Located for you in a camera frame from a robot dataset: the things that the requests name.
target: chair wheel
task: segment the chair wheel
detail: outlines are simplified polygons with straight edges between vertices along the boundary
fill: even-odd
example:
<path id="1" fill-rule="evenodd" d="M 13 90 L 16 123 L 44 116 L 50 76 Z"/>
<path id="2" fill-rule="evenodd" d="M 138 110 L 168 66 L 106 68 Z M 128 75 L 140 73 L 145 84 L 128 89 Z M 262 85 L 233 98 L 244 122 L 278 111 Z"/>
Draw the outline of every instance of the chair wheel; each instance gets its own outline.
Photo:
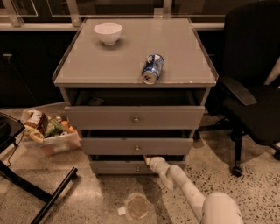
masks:
<path id="1" fill-rule="evenodd" d="M 239 178 L 243 173 L 242 168 L 240 168 L 239 166 L 235 165 L 233 167 L 233 169 L 231 170 L 231 174 L 233 174 L 234 176 L 236 176 L 237 178 Z"/>
<path id="2" fill-rule="evenodd" d="M 274 159 L 275 160 L 278 160 L 278 161 L 280 161 L 280 150 L 277 150 L 275 153 L 274 153 Z"/>
<path id="3" fill-rule="evenodd" d="M 199 140 L 200 139 L 200 132 L 195 130 L 193 135 L 193 140 Z"/>

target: chair armrest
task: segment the chair armrest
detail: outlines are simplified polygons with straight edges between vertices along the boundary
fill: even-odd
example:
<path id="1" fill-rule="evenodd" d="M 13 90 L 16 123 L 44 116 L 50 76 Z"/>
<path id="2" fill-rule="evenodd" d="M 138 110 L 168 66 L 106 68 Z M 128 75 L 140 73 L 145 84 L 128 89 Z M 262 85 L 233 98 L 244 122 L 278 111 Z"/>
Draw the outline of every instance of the chair armrest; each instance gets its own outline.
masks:
<path id="1" fill-rule="evenodd" d="M 220 77 L 220 82 L 245 106 L 256 104 L 255 97 L 237 80 L 231 77 Z"/>

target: open drawer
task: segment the open drawer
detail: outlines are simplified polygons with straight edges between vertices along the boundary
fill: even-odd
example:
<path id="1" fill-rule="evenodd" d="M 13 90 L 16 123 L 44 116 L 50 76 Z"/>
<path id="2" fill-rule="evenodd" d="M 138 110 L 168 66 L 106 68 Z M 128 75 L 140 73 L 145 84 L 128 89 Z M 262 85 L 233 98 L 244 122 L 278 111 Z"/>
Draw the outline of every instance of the open drawer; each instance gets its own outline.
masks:
<path id="1" fill-rule="evenodd" d="M 193 145 L 189 132 L 180 129 L 88 130 L 82 133 L 84 152 L 95 155 L 186 155 Z"/>
<path id="2" fill-rule="evenodd" d="M 128 158 L 128 160 L 121 161 L 109 160 L 108 157 L 104 157 L 92 160 L 89 164 L 96 174 L 153 174 L 154 172 L 144 161 L 141 161 L 141 158 L 139 157 L 139 160 Z M 168 163 L 170 165 L 178 165 L 182 169 L 186 166 L 185 161 L 168 161 Z"/>
<path id="3" fill-rule="evenodd" d="M 204 106 L 189 88 L 82 88 L 66 107 L 78 130 L 197 129 Z"/>

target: drawer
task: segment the drawer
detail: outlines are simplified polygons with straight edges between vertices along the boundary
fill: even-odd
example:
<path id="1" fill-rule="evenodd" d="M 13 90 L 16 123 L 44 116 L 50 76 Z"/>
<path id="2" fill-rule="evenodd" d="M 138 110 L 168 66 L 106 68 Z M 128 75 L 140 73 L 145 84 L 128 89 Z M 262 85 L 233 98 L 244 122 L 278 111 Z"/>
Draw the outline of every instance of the drawer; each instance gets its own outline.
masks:
<path id="1" fill-rule="evenodd" d="M 170 165 L 186 166 L 183 161 L 169 161 Z M 91 161 L 91 169 L 96 174 L 155 174 L 144 161 Z"/>
<path id="2" fill-rule="evenodd" d="M 84 138 L 82 149 L 95 155 L 186 155 L 191 138 Z"/>
<path id="3" fill-rule="evenodd" d="M 66 107 L 78 130 L 197 129 L 204 106 Z"/>
<path id="4" fill-rule="evenodd" d="M 193 88 L 97 87 L 76 92 L 75 106 L 187 106 L 197 105 Z"/>

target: black chair leg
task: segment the black chair leg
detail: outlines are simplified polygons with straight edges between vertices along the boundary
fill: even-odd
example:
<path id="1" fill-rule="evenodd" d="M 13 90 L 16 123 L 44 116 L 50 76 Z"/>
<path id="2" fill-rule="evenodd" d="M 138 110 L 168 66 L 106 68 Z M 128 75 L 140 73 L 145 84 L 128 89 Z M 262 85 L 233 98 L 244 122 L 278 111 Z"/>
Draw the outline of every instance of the black chair leg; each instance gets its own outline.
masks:
<path id="1" fill-rule="evenodd" d="M 204 131 L 204 130 L 231 130 L 233 128 L 233 125 L 230 121 L 228 121 L 226 118 L 220 119 L 216 124 L 213 125 L 207 125 L 207 126 L 200 126 L 198 128 L 198 131 Z"/>
<path id="2" fill-rule="evenodd" d="M 66 188 L 70 180 L 76 179 L 78 171 L 77 168 L 73 167 L 72 170 L 67 174 L 67 176 L 63 179 L 63 181 L 60 183 L 59 187 L 55 190 L 55 192 L 51 195 L 51 198 L 45 203 L 45 205 L 42 207 L 42 209 L 38 212 L 36 217 L 33 219 L 31 224 L 38 224 L 40 221 L 44 218 L 45 214 L 48 212 L 48 210 L 51 208 L 55 200 L 60 196 L 62 191 Z"/>
<path id="3" fill-rule="evenodd" d="M 31 193 L 38 199 L 43 200 L 44 202 L 47 202 L 52 197 L 50 193 L 45 192 L 41 188 L 33 185 L 29 181 L 18 176 L 15 172 L 13 172 L 10 168 L 8 168 L 2 161 L 0 161 L 0 172 L 4 174 L 4 177 L 7 178 L 10 182 L 15 184 L 16 186 L 19 186 L 20 188 L 27 191 L 28 193 Z"/>
<path id="4" fill-rule="evenodd" d="M 240 177 L 243 173 L 242 168 L 240 167 L 241 155 L 242 155 L 242 130 L 234 127 L 231 133 L 231 140 L 235 142 L 234 148 L 234 166 L 231 170 L 231 173 L 236 177 Z"/>
<path id="5" fill-rule="evenodd" d="M 280 161 L 280 147 L 276 144 L 272 144 L 270 145 L 270 147 L 276 150 L 276 152 L 273 155 L 274 159 Z"/>

